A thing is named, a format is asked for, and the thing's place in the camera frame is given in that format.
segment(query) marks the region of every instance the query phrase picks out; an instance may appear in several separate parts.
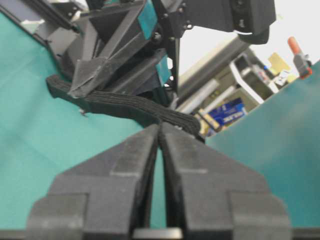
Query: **black fabric strap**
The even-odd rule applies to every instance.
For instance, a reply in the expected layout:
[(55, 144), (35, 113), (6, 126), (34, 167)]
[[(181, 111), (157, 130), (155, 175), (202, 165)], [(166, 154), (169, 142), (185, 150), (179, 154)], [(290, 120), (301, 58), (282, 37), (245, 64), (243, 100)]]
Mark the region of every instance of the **black fabric strap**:
[(196, 118), (165, 108), (146, 98), (98, 90), (85, 98), (72, 98), (67, 94), (71, 84), (62, 80), (58, 75), (49, 76), (46, 83), (52, 97), (67, 100), (82, 108), (86, 113), (132, 119), (143, 127), (168, 122), (203, 140), (199, 137), (201, 126)]

